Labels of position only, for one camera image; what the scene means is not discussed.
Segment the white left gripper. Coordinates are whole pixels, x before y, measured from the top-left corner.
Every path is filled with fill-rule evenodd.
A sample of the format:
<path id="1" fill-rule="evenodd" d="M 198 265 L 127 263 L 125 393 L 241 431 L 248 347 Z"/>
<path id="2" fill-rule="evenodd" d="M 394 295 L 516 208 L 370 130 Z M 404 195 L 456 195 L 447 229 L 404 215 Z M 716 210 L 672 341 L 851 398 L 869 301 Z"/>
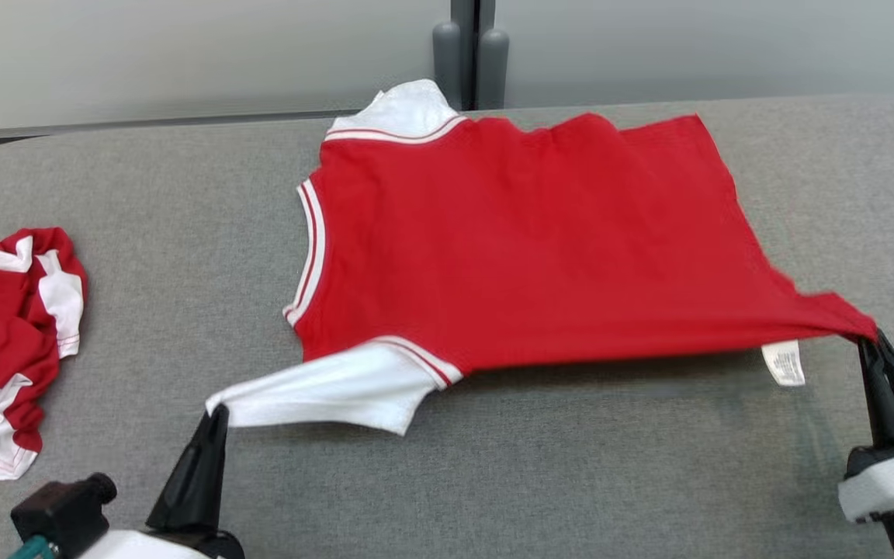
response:
<path id="1" fill-rule="evenodd" d="M 111 529 L 79 558 L 244 558 L 217 529 L 229 417 L 223 404 L 203 414 L 146 520 L 153 530 Z"/>

